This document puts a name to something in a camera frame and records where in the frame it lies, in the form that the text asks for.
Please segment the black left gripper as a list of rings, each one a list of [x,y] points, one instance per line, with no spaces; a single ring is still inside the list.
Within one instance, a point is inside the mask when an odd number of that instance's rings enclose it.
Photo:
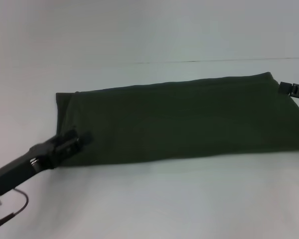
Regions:
[[[26,154],[0,168],[0,196],[36,174],[52,169],[52,162],[63,162],[76,155],[92,141],[90,132],[79,134],[75,129],[71,129],[36,144]]]

